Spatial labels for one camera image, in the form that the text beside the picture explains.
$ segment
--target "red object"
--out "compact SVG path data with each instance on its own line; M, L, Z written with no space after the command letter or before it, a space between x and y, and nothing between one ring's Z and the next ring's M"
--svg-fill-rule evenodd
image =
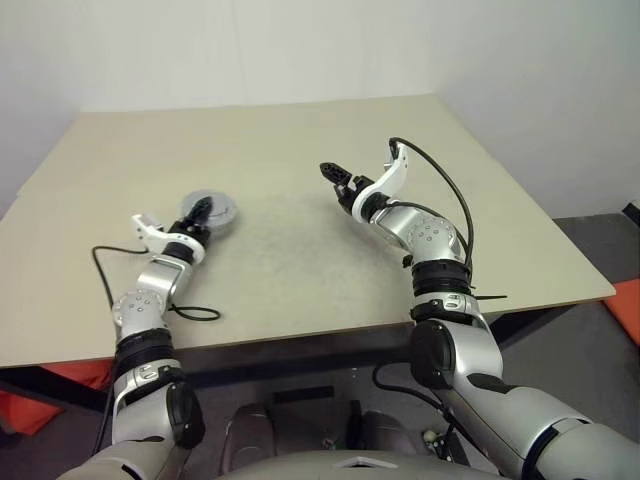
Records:
M640 346L640 278L615 283L616 296L604 301L629 336Z
M111 360L52 363L42 368L88 387L101 389L109 381ZM53 405L0 391L0 416L16 432L33 435L62 411L62 408Z

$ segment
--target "white wall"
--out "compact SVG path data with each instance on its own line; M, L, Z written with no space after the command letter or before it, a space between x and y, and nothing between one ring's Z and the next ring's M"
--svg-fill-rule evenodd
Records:
M55 143L75 108L166 109L429 91L443 97L551 215L616 211L640 197L640 141L634 138L640 125L634 91L640 84L638 1L0 5L3 77L8 58L20 70L13 77L30 78L37 93L16 89L13 81L16 94L1 94L13 106L2 108L0 121L26 119L16 124L9 148L6 138L0 144L3 178L9 171L0 184L2 199ZM40 130L28 135L34 125ZM28 155L16 153L21 150Z

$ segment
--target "table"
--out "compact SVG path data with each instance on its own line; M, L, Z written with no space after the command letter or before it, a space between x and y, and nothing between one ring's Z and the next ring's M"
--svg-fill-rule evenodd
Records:
M110 357L114 329L89 250L138 247L132 214L170 225L182 197L200 188L228 194L239 217L210 246L180 301L213 306L224 317L194 323L170 314L177 348L409 322L403 252L346 215L318 168L332 161L377 178L394 135L422 146L465 195L476 227L475 292L508 295L483 301L485 313L614 294L435 95L84 113L0 222L0 264L10 272L0 284L0 367ZM401 197L438 210L464 232L454 195L417 155ZM102 258L116 296L146 262Z

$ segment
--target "gray floor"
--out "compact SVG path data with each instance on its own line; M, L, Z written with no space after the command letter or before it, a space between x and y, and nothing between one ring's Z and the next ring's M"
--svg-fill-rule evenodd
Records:
M569 238L612 282L640 274L640 229L622 215L603 215L557 221ZM185 356L191 370L200 366L237 365L253 358L295 358L301 352L335 352L389 345L406 339L407 330L389 330L322 336L269 344L193 352ZM638 349L606 307L600 303L577 306L535 331L504 352L505 380L542 388L606 423L629 438L640 440L640 365ZM313 400L273 407L274 415L295 421L308 435L286 451L321 448L322 439L341 441L348 400L360 399L364 409L380 410L398 418L416 441L426 428L442 430L442 420L420 401L377 390L370 368L245 382L198 390L207 423L204 442L190 458L185 478L216 476L227 422L235 409L253 401L270 402L273 392L333 385L333 399ZM389 382L411 384L404 366L391 366ZM45 479L81 463L88 455L99 418L96 414L66 412L34 437L0 436L0 472L3 479ZM482 467L476 457L473 463Z

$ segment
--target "gray circular object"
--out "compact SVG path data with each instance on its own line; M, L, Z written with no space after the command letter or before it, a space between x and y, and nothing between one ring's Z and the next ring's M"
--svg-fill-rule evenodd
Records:
M213 209L207 220L207 227L209 227L211 236L217 237L227 232L236 218L237 208L224 193L214 192L213 190L196 190L182 200L182 215L186 216L196 202L204 197L211 197L213 200Z

